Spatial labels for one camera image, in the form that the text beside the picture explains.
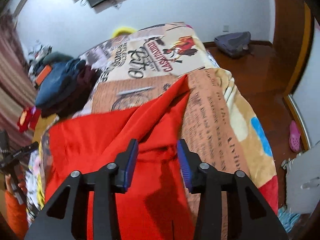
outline blue patch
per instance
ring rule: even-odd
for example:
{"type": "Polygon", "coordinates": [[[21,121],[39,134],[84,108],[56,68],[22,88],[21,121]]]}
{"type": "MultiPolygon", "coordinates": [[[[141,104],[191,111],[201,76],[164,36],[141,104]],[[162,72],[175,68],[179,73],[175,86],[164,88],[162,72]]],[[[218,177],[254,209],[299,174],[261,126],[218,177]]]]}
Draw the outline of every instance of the blue patch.
{"type": "Polygon", "coordinates": [[[272,151],[271,151],[271,147],[270,147],[270,144],[268,142],[268,139],[266,138],[265,134],[264,134],[264,131],[262,129],[262,126],[259,122],[259,119],[257,117],[253,117],[251,119],[251,125],[253,126],[253,128],[255,129],[257,135],[259,136],[260,138],[260,141],[262,143],[262,147],[263,147],[263,150],[265,152],[266,155],[272,157],[272,151]]]}

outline wall outlet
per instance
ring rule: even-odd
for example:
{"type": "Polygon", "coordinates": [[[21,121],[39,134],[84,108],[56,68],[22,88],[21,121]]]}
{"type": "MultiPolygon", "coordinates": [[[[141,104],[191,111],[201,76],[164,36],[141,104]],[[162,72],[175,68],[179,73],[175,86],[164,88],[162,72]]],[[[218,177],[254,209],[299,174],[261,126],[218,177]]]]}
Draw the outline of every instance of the wall outlet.
{"type": "Polygon", "coordinates": [[[223,32],[228,33],[229,32],[229,25],[224,25],[223,26],[223,32]]]}

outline person's hand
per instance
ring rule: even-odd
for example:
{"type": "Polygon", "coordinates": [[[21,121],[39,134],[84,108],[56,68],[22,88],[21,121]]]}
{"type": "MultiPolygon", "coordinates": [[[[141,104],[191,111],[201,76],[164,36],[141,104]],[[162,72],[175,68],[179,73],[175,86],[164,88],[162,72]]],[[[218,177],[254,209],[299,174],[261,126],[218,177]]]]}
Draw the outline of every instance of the person's hand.
{"type": "MultiPolygon", "coordinates": [[[[7,186],[7,191],[13,195],[14,192],[13,192],[13,189],[11,187],[11,183],[10,183],[10,179],[11,179],[11,176],[10,175],[6,175],[5,176],[5,184],[7,186]]],[[[27,192],[27,189],[26,189],[26,182],[23,180],[21,181],[19,184],[18,184],[19,188],[22,189],[23,193],[25,194],[27,192]]]]}

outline curtain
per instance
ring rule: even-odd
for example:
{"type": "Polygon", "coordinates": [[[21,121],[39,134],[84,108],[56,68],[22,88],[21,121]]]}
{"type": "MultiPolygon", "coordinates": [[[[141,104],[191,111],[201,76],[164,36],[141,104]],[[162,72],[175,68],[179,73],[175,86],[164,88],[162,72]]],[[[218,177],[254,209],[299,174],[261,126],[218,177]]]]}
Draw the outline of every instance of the curtain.
{"type": "Polygon", "coordinates": [[[36,97],[26,66],[12,16],[6,12],[0,17],[0,129],[7,130],[14,149],[32,139],[30,131],[20,133],[17,127],[23,108],[33,106],[36,97]]]}

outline orange sleeve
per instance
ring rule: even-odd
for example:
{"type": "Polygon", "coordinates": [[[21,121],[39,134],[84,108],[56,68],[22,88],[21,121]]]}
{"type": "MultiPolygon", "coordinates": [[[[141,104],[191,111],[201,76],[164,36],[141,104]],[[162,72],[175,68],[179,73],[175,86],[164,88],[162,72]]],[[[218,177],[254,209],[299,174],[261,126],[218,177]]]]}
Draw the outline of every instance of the orange sleeve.
{"type": "Polygon", "coordinates": [[[18,200],[6,191],[5,203],[7,208],[8,224],[19,239],[23,239],[27,230],[26,205],[19,205],[18,200]]]}

